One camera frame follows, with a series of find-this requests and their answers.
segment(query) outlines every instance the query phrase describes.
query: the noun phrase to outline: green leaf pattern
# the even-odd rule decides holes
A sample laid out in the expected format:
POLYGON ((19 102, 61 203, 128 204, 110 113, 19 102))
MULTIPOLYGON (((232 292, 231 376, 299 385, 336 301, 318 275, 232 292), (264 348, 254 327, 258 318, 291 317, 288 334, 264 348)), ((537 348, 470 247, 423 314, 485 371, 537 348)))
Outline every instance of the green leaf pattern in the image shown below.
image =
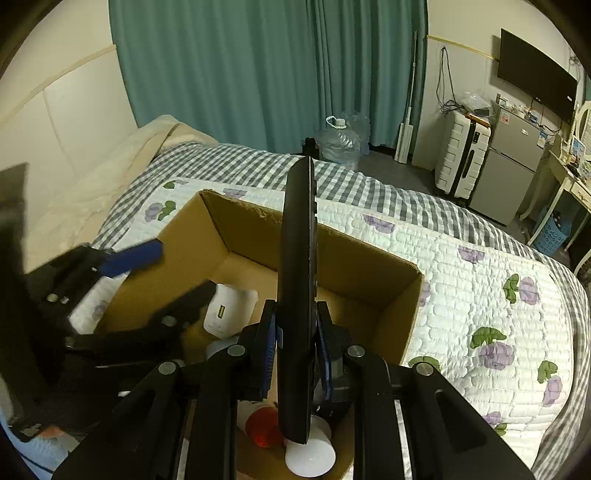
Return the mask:
POLYGON ((502 437, 505 433, 507 433, 507 424, 506 423, 499 423, 495 427, 495 432, 497 432, 499 437, 502 437))
POLYGON ((500 330, 493 327, 480 327, 472 335, 470 348, 477 348, 483 343, 491 345, 495 340, 505 340, 507 335, 504 335, 500 330))
POLYGON ((413 358, 412 360, 410 360, 408 362, 408 366, 410 368, 414 367, 415 364, 419 363, 419 362, 426 362, 428 364, 431 364, 431 366, 433 366, 433 368, 435 370, 437 370, 439 373, 441 373, 441 367, 439 366, 439 361, 435 358, 433 358, 432 356, 416 356, 415 358, 413 358))
POLYGON ((538 383, 549 380, 556 372, 558 372, 558 366, 554 362, 544 360, 538 367, 538 383))
POLYGON ((505 292, 505 298, 509 300, 509 303, 514 304, 517 301, 517 294, 519 293, 519 275, 514 273, 503 285, 503 291, 505 292))
POLYGON ((165 217, 170 215, 173 211, 177 209, 177 204, 172 200, 166 200, 164 202, 164 206, 162 210, 160 210, 160 214, 158 215, 158 220, 163 220, 165 217))
POLYGON ((169 190, 174 190, 176 188, 176 185, 186 185, 188 182, 185 180, 168 180, 166 183, 164 183, 162 186, 165 189, 169 189, 169 190))

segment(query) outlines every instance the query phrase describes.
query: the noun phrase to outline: suitcase handle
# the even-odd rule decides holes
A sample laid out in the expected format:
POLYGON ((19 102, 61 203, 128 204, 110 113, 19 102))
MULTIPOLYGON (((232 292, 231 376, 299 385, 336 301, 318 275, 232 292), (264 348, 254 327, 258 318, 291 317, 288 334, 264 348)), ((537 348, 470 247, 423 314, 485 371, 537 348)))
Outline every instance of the suitcase handle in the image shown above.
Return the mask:
POLYGON ((468 175, 468 170, 470 170, 470 165, 472 165, 472 159, 474 158, 474 150, 470 150, 470 153, 468 154, 468 161, 466 162, 466 166, 464 167, 464 170, 462 171, 462 178, 465 179, 466 176, 468 175))

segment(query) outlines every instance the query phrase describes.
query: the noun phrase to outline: blue laundry basket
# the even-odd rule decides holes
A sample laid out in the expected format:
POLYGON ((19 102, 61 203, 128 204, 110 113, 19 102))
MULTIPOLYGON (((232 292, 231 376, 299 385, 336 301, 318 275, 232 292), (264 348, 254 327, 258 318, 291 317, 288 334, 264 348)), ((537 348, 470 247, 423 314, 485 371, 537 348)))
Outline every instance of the blue laundry basket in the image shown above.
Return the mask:
MULTIPOLYGON (((534 231, 538 228, 544 215, 548 211, 548 206, 542 208, 538 221, 535 224, 534 231)), ((572 220, 561 219, 560 229, 556 226, 554 219, 550 216, 548 221, 542 228, 540 234, 534 240, 534 248, 544 255, 551 257, 556 253, 560 246, 570 235, 570 229, 572 227, 572 220)))

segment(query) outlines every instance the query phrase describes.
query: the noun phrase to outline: mop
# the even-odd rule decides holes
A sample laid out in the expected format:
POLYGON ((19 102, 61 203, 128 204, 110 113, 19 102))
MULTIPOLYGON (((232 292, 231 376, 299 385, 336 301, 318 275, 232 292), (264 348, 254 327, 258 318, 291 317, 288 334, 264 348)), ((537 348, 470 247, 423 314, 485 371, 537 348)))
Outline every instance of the mop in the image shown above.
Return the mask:
POLYGON ((400 131, 398 133, 398 144, 396 146, 396 153, 394 160, 400 163, 408 161, 408 149, 410 148, 410 141, 413 137, 413 126, 410 124, 410 112, 413 109, 413 90, 414 90, 414 76, 417 68, 417 32, 413 34, 413 70, 411 72, 410 95, 408 96, 408 107, 406 120, 400 123, 400 131))

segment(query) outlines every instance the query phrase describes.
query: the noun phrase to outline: wall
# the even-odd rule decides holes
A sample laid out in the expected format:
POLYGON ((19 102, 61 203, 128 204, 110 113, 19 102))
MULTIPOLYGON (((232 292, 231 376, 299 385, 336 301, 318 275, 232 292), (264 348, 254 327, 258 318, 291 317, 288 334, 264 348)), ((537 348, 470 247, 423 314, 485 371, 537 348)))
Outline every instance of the wall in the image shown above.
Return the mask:
POLYGON ((0 169, 30 164, 28 226, 136 128, 108 0, 63 0, 0 79, 0 169))
MULTIPOLYGON (((569 69, 570 47, 554 25, 536 7, 525 0, 428 0, 429 36, 446 42, 427 40, 427 70, 424 85, 423 110, 417 132, 417 144, 413 165, 432 170, 443 140, 444 118, 436 97, 440 64, 440 50, 446 46, 449 52, 453 85, 457 100, 464 92, 476 92, 494 100, 501 92, 512 103, 529 107, 531 97, 496 76, 501 28, 539 48, 546 55, 569 69), (463 44, 480 53, 454 46, 463 44)), ((577 67, 571 66, 574 77, 577 67)), ((451 98, 446 74, 446 97, 451 98)), ((578 99, 583 98, 583 81, 579 82, 578 99)), ((534 103, 534 110, 541 106, 534 103)), ((544 124, 556 129, 560 119, 545 109, 544 124)))

